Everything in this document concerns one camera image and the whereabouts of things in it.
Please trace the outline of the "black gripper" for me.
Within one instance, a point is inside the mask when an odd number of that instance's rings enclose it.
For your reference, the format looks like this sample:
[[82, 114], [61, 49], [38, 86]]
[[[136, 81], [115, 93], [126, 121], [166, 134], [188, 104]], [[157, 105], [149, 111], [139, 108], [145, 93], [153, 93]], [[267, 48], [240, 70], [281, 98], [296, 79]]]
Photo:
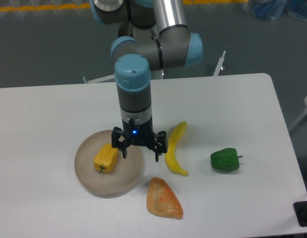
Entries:
[[159, 161], [159, 156], [167, 153], [167, 133], [160, 131], [154, 133], [153, 120], [150, 118], [143, 124], [130, 126], [126, 121], [122, 121], [123, 130], [114, 127], [111, 134], [112, 148], [117, 148], [122, 152], [123, 158], [127, 157], [127, 148], [130, 145], [145, 146], [154, 151], [155, 161]]

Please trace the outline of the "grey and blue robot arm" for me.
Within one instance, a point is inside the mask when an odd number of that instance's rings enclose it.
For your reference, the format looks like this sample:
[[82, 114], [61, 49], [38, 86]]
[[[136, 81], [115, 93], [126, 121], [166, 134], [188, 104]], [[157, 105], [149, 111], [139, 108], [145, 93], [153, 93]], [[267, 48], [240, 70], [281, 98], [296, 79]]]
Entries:
[[153, 130], [152, 72], [200, 63], [201, 37], [189, 31], [180, 0], [92, 0], [90, 6], [94, 19], [103, 25], [121, 23], [150, 32], [144, 41], [135, 33], [121, 34], [111, 45], [123, 124], [113, 129], [111, 144], [123, 156], [135, 145], [159, 157], [167, 152], [168, 142], [165, 131]]

